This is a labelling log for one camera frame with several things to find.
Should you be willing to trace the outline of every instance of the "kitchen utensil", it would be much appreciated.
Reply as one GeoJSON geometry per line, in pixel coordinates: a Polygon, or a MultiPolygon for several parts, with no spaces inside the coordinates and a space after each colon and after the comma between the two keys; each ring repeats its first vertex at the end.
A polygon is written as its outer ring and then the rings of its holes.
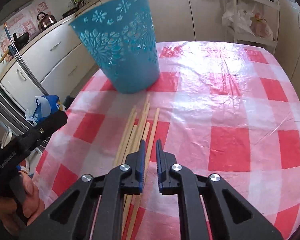
{"type": "Polygon", "coordinates": [[[72,9],[66,11],[66,12],[62,15],[62,18],[64,19],[64,18],[68,17],[69,15],[75,13],[77,10],[79,10],[79,8],[78,8],[78,7],[74,7],[74,8],[72,8],[72,9]]]}
{"type": "Polygon", "coordinates": [[[37,20],[40,21],[38,24],[38,28],[40,32],[43,32],[45,29],[50,27],[51,25],[55,24],[57,22],[56,18],[53,15],[48,15],[44,12],[40,12],[37,15],[37,20]],[[40,20],[39,16],[43,14],[44,17],[40,20]]]}
{"type": "MultiPolygon", "coordinates": [[[[14,33],[12,36],[13,36],[13,39],[14,39],[14,44],[15,44],[18,51],[20,51],[29,41],[29,33],[28,32],[22,34],[19,38],[17,37],[16,33],[14,33]]],[[[9,54],[9,56],[12,56],[12,53],[10,52],[9,49],[7,49],[7,51],[1,57],[0,63],[4,60],[4,58],[8,54],[9,54]]]]}
{"type": "Polygon", "coordinates": [[[136,93],[159,78],[149,0],[111,0],[70,25],[117,91],[136,93]]]}

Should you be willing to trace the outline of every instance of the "table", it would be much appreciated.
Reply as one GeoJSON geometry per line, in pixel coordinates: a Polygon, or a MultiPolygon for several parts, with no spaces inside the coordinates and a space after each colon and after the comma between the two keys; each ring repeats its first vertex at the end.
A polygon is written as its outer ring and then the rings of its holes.
{"type": "MultiPolygon", "coordinates": [[[[46,206],[79,176],[108,173],[130,110],[140,113],[149,93],[164,151],[194,173],[223,176],[287,239],[300,224],[300,102],[278,62],[221,42],[157,50],[161,73],[147,91],[119,94],[97,71],[76,97],[34,174],[46,206]]],[[[132,239],[179,239],[177,196],[159,194],[154,148],[132,239]]]]}

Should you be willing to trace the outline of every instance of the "copper kettle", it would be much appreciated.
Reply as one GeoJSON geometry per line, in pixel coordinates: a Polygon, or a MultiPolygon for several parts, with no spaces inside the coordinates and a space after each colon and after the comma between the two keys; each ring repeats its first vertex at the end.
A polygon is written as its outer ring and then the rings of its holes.
{"type": "Polygon", "coordinates": [[[56,18],[53,15],[45,14],[44,12],[40,12],[37,15],[37,20],[40,21],[38,24],[38,28],[40,32],[43,32],[45,29],[50,27],[51,25],[55,24],[57,22],[56,18]],[[43,14],[44,17],[40,20],[39,15],[43,14]]]}

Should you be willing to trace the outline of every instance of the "metal screw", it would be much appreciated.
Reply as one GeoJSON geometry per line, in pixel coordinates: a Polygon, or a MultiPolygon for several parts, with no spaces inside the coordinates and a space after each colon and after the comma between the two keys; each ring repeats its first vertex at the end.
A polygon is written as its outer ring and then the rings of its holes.
{"type": "Polygon", "coordinates": [[[210,179],[212,181],[219,181],[220,180],[220,175],[216,174],[216,173],[213,173],[210,175],[210,179]]]}
{"type": "Polygon", "coordinates": [[[122,164],[122,165],[120,165],[120,170],[127,171],[128,169],[130,169],[130,166],[128,164],[122,164]]]}
{"type": "Polygon", "coordinates": [[[82,181],[84,182],[88,182],[90,180],[92,180],[92,176],[90,174],[84,174],[82,177],[81,177],[82,181]]]}
{"type": "Polygon", "coordinates": [[[174,171],[180,171],[182,169],[182,166],[180,164],[176,163],[176,164],[172,165],[172,169],[174,171]]]}

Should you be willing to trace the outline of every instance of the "finger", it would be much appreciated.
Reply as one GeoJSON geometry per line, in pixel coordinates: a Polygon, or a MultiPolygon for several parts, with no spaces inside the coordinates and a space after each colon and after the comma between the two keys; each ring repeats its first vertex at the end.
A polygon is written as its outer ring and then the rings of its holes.
{"type": "Polygon", "coordinates": [[[17,210],[17,204],[13,198],[0,197],[0,211],[5,214],[12,214],[17,210]]]}
{"type": "Polygon", "coordinates": [[[44,211],[44,202],[42,199],[39,199],[38,210],[30,217],[28,220],[28,226],[44,211]]]}
{"type": "Polygon", "coordinates": [[[23,177],[23,187],[24,187],[24,189],[26,190],[27,194],[32,196],[32,194],[34,192],[34,184],[33,184],[32,179],[22,171],[20,172],[20,174],[23,177]]]}
{"type": "Polygon", "coordinates": [[[16,224],[16,222],[13,220],[10,214],[7,214],[3,212],[0,209],[0,220],[2,221],[4,227],[7,229],[7,231],[12,235],[17,235],[19,231],[19,226],[16,224]]]}
{"type": "Polygon", "coordinates": [[[27,195],[22,205],[22,211],[26,218],[29,218],[39,207],[39,189],[34,185],[33,195],[27,195]]]}

